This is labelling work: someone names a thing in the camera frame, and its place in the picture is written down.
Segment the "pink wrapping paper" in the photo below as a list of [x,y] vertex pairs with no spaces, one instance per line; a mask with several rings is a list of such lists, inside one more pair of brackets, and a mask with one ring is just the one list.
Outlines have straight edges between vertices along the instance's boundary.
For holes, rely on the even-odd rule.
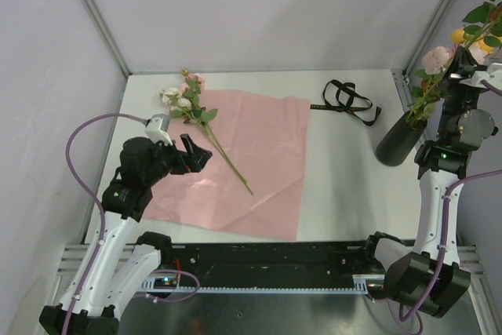
[[213,153],[200,173],[157,183],[144,218],[210,231],[294,241],[304,186],[309,100],[233,90],[206,90],[202,105],[230,158],[225,162],[203,132],[180,120],[169,125]]

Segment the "yellow flower bunch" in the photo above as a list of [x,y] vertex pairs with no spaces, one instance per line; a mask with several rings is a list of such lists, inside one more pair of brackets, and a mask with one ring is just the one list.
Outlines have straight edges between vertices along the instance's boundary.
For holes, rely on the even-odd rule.
[[[455,45],[467,44],[474,38],[474,35],[470,35],[464,31],[463,28],[458,28],[452,32],[449,39]],[[492,46],[488,46],[484,43],[483,37],[479,37],[475,39],[475,42],[470,47],[470,50],[474,51],[483,51],[485,55],[489,55],[493,52],[494,48]]]

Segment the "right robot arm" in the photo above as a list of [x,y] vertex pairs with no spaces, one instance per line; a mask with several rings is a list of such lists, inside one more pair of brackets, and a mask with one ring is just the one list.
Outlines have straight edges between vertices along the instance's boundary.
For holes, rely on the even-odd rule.
[[501,66],[479,64],[468,49],[458,47],[441,81],[446,89],[435,140],[417,152],[421,207],[413,249],[377,232],[374,246],[362,253],[371,273],[385,270],[383,296],[399,305],[404,322],[425,313],[441,318],[467,291],[469,272],[460,268],[457,252],[457,207],[471,154],[497,134],[492,115],[478,108],[481,93],[501,93]]

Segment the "pink rose stem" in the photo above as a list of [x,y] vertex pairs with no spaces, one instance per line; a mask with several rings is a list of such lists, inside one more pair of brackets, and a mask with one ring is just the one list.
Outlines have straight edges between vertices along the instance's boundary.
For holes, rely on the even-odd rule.
[[406,123],[414,129],[425,124],[436,103],[446,97],[446,79],[460,71],[461,58],[467,60],[467,66],[477,67],[484,64],[493,51],[493,47],[482,47],[480,42],[475,42],[470,46],[457,43],[453,48],[439,46],[426,53],[422,59],[423,67],[414,73],[420,83],[411,89],[413,102],[409,105]]

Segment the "black gold-lettered ribbon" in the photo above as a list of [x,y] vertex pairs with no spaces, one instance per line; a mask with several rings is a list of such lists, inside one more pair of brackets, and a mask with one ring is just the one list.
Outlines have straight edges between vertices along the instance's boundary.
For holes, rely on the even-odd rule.
[[[335,104],[332,104],[327,97],[329,89],[335,89]],[[341,82],[332,79],[327,82],[322,90],[322,104],[311,104],[311,110],[334,111],[345,113],[358,119],[364,126],[372,127],[379,119],[382,109],[375,106],[371,99],[356,92],[356,85],[353,82]],[[374,110],[374,116],[370,120],[363,119],[359,114],[365,111]]]

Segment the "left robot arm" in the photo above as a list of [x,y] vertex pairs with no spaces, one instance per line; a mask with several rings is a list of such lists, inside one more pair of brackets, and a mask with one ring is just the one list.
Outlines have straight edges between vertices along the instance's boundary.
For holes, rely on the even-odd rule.
[[100,201],[100,227],[86,251],[74,280],[60,302],[45,306],[39,317],[48,334],[116,334],[126,306],[153,271],[172,266],[168,236],[141,235],[127,262],[118,260],[129,236],[138,227],[153,198],[152,188],[169,174],[199,173],[212,152],[183,134],[185,149],[146,137],[127,140],[120,165]]

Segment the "white rose stem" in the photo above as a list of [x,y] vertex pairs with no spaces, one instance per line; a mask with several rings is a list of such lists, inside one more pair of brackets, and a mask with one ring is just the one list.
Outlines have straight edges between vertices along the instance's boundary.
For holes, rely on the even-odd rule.
[[163,104],[169,107],[169,117],[173,119],[183,119],[185,123],[197,126],[228,164],[246,190],[251,195],[254,195],[247,180],[231,161],[210,125],[211,121],[218,115],[218,110],[216,108],[207,110],[205,107],[202,107],[198,102],[198,94],[192,89],[186,89],[184,91],[178,88],[165,89],[159,93],[159,96]]

